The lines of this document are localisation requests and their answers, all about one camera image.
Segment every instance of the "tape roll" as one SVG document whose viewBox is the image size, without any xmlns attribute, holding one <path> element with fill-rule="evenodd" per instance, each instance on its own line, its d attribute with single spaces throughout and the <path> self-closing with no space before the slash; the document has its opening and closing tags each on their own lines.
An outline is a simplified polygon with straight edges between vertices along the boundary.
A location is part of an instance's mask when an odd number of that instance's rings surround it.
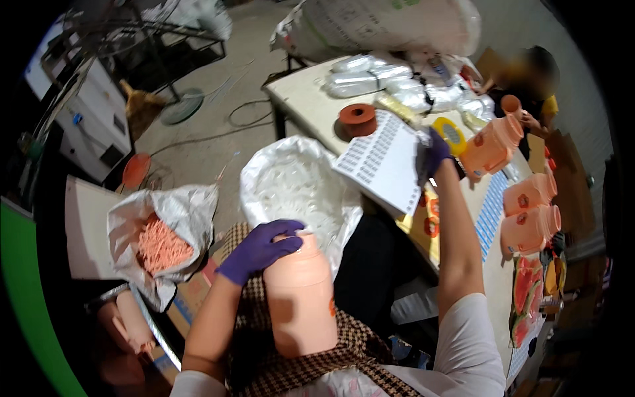
<svg viewBox="0 0 635 397">
<path fill-rule="evenodd" d="M 377 129 L 375 108 L 368 104 L 352 104 L 340 111 L 340 123 L 351 137 L 365 137 Z"/>
</svg>

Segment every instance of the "purple latex glove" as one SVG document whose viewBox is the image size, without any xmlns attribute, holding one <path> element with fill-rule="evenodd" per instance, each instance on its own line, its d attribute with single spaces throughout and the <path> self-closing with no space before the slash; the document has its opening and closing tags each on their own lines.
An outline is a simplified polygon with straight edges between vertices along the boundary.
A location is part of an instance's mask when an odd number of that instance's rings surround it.
<svg viewBox="0 0 635 397">
<path fill-rule="evenodd" d="M 272 242 L 278 234 L 295 236 L 297 229 L 304 229 L 304 225 L 297 220 L 288 219 L 256 226 L 216 271 L 235 284 L 245 285 L 252 272 L 265 269 L 280 257 L 300 249 L 302 239 L 299 237 Z"/>
<path fill-rule="evenodd" d="M 431 178 L 434 177 L 443 160 L 454 157 L 450 154 L 450 146 L 436 133 L 434 128 L 429 128 L 428 132 L 432 139 L 432 146 L 425 153 L 425 170 L 428 178 Z"/>
</svg>

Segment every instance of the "black pants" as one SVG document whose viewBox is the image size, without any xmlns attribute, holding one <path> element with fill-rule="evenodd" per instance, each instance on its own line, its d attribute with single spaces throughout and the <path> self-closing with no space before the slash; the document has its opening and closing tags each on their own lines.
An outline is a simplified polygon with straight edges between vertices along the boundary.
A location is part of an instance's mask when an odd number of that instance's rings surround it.
<svg viewBox="0 0 635 397">
<path fill-rule="evenodd" d="M 393 290 L 422 272 L 425 260 L 388 215 L 364 215 L 344 248 L 335 304 L 381 338 L 394 333 Z"/>
</svg>

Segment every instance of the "table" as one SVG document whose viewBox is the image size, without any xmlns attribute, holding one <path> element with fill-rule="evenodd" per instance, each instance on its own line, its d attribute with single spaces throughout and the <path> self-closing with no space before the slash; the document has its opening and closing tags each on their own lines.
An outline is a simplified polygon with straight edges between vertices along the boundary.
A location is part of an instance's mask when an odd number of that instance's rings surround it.
<svg viewBox="0 0 635 397">
<path fill-rule="evenodd" d="M 340 99 L 329 97 L 321 89 L 325 77 L 330 73 L 331 65 L 344 58 L 346 57 L 304 68 L 263 87 L 272 103 L 278 138 L 286 136 L 284 123 L 289 119 L 308 136 L 318 139 L 336 156 L 346 150 L 348 142 L 336 136 L 333 127 L 340 110 L 351 104 L 371 104 L 375 94 Z M 431 114 L 425 118 L 425 124 L 431 125 L 438 117 L 452 120 L 462 130 L 466 139 L 474 135 L 463 123 L 457 111 Z M 519 150 L 514 153 L 512 163 L 518 169 L 520 180 L 531 175 L 531 170 Z M 477 183 L 472 183 L 468 178 L 460 181 L 460 188 L 474 223 L 479 218 L 491 180 L 492 175 L 487 174 Z M 508 180 L 507 184 L 511 185 L 513 181 Z M 502 214 L 498 217 L 498 224 L 501 220 Z M 496 230 L 494 241 L 500 241 L 500 228 Z M 513 261 L 504 260 L 498 245 L 493 244 L 483 263 L 483 283 L 505 376 L 509 371 L 512 355 L 509 313 L 512 304 L 513 274 Z"/>
</svg>

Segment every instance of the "sheet of labels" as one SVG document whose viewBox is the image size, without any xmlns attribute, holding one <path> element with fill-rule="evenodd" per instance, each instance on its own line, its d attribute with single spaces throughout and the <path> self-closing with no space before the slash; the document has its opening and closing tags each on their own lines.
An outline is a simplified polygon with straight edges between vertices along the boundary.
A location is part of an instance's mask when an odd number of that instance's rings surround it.
<svg viewBox="0 0 635 397">
<path fill-rule="evenodd" d="M 353 138 L 334 169 L 391 216 L 412 216 L 421 196 L 415 169 L 417 145 L 428 137 L 418 136 L 389 111 L 377 109 L 375 113 L 375 132 Z"/>
</svg>

